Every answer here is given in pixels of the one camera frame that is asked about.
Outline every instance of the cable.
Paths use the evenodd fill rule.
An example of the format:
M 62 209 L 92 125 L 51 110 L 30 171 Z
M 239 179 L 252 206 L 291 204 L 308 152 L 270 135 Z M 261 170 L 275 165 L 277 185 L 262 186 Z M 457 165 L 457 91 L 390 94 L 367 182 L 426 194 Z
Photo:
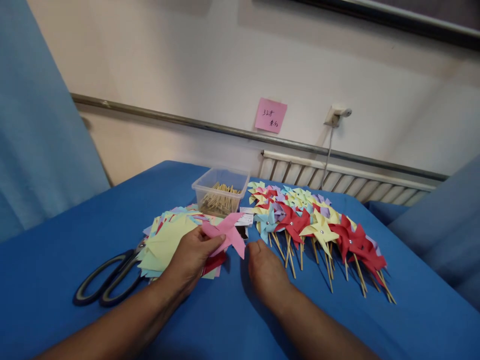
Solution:
M 329 165 L 330 152 L 332 151 L 332 137 L 334 136 L 334 128 L 330 131 L 330 144 L 328 145 L 328 155 L 326 156 L 325 168 L 323 169 L 323 178 L 321 179 L 320 190 L 324 189 L 325 178 L 327 177 L 327 166 Z

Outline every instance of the hand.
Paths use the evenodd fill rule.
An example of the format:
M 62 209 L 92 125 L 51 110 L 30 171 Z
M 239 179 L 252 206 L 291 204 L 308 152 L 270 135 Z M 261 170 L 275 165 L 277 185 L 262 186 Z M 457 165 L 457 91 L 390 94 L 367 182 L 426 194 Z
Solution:
M 248 273 L 253 289 L 271 311 L 282 311 L 295 290 L 284 266 L 263 240 L 249 242 L 247 246 L 250 251 Z
M 225 235 L 209 238 L 198 226 L 182 236 L 162 277 L 171 278 L 188 296 L 202 275 L 207 258 L 225 241 Z

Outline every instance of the wall outlet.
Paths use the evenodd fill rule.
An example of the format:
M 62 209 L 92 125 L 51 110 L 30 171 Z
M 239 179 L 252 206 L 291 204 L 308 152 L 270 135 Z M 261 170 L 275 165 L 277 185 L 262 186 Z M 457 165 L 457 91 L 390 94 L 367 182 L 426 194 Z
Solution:
M 348 118 L 350 115 L 352 115 L 352 109 L 350 108 L 338 108 L 330 106 L 323 123 L 332 128 L 338 128 L 340 120 L 342 118 Z

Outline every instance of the metal handrail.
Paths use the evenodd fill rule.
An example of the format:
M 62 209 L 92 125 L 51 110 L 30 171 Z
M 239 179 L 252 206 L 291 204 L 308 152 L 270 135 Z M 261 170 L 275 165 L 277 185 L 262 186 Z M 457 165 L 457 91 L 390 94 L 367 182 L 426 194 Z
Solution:
M 143 107 L 127 105 L 120 102 L 104 100 L 104 99 L 86 96 L 86 95 L 80 95 L 72 92 L 70 93 L 70 95 L 76 104 L 83 104 L 83 105 L 93 106 L 96 108 L 113 110 L 120 113 L 136 115 L 136 116 L 159 120 L 167 123 L 180 124 L 180 125 L 184 125 L 184 126 L 188 126 L 196 129 L 202 129 L 202 130 L 207 130 L 215 133 L 231 135 L 238 138 L 254 140 L 261 143 L 277 145 L 284 148 L 300 150 L 300 151 L 304 151 L 312 154 L 326 156 L 329 151 L 327 148 L 320 147 L 320 146 L 305 144 L 298 141 L 278 138 L 278 137 L 265 135 L 257 132 L 252 132 L 248 130 L 242 130 L 235 127 L 224 126 L 224 125 L 220 125 L 220 124 L 216 124 L 208 121 L 196 120 L 188 117 L 169 114 L 166 112 L 150 110 Z M 414 167 L 403 166 L 403 165 L 399 165 L 399 164 L 395 164 L 387 161 L 375 160 L 369 157 L 354 155 L 354 154 L 350 154 L 343 151 L 332 150 L 330 153 L 330 156 L 336 159 L 346 160 L 346 161 L 354 162 L 357 164 L 363 164 L 363 165 L 390 170 L 390 171 L 394 171 L 402 174 L 414 175 L 414 176 L 418 176 L 425 179 L 431 179 L 431 180 L 436 180 L 441 182 L 448 179 L 448 176 L 439 174 L 436 172 L 420 170 Z

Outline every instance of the pink sticky note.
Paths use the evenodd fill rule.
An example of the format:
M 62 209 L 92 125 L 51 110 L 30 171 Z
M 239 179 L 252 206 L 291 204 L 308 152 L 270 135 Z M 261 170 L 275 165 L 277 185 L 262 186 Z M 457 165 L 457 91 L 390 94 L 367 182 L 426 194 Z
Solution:
M 287 104 L 261 97 L 256 112 L 255 127 L 278 134 L 286 112 Z

